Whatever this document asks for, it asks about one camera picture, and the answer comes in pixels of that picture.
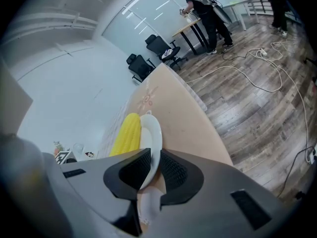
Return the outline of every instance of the black pants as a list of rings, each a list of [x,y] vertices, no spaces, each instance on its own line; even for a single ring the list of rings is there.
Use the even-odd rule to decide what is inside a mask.
[[[202,19],[202,23],[209,37],[208,51],[213,51],[217,46],[216,30],[219,34],[223,36],[224,42],[226,44],[232,44],[232,39],[230,37],[228,29],[224,25],[223,21],[218,17],[218,15],[213,10],[210,10],[208,13],[199,16]]]
[[[273,23],[272,26],[278,28],[281,27],[283,31],[287,31],[285,9],[280,1],[272,0],[271,7],[273,10]]]

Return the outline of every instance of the yellow corn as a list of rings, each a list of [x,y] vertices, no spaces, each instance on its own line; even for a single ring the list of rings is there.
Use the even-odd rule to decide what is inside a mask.
[[[136,113],[131,113],[124,119],[109,156],[115,156],[139,149],[140,136],[140,117]]]

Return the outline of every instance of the person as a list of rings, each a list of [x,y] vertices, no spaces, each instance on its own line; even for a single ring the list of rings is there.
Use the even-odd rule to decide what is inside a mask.
[[[278,29],[282,33],[282,37],[287,37],[287,23],[285,12],[287,11],[287,3],[285,0],[268,0],[271,3],[273,11],[273,22],[269,26],[271,29]]]
[[[217,35],[218,33],[224,37],[223,47],[232,47],[232,39],[230,37],[230,33],[223,21],[218,17],[218,15],[213,11],[211,5],[204,5],[202,2],[198,0],[186,0],[187,7],[183,10],[183,13],[189,13],[189,11],[194,8],[199,17],[202,20],[202,23],[206,29],[206,32],[209,37],[209,47],[207,55],[216,54],[216,46],[217,46]]]

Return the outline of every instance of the black shirt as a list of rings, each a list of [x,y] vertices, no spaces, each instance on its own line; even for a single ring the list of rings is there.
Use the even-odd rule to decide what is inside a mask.
[[[198,14],[205,14],[212,9],[211,5],[204,5],[202,2],[197,0],[186,0],[186,2],[192,1],[194,5],[194,10]]]

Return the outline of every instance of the wooden floor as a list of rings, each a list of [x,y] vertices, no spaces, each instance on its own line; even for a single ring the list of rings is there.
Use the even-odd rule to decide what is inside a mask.
[[[285,41],[276,30],[269,29],[271,16],[246,17],[247,31],[235,23],[232,32],[234,47],[224,57],[244,56],[250,48],[264,48],[269,58],[277,58],[270,44]],[[309,127],[308,146],[317,139],[317,94],[312,82],[314,67],[304,64],[306,56],[312,57],[311,47],[302,28],[288,22],[289,36],[278,48],[284,57],[276,63],[284,68],[296,82],[305,101]],[[268,63],[247,56],[225,61],[220,54],[223,40],[218,42],[218,54],[207,56],[188,55],[189,61],[182,65],[178,74],[187,82],[221,66],[234,66],[246,73],[257,85],[266,89],[279,87],[278,73]],[[254,87],[241,73],[223,68],[201,80],[189,83],[207,105],[207,116],[218,131],[236,168],[278,195],[297,152],[306,144],[304,109],[292,81],[281,71],[283,86],[274,93]],[[303,179],[309,165],[304,153],[297,158],[281,200],[290,200],[307,180]]]

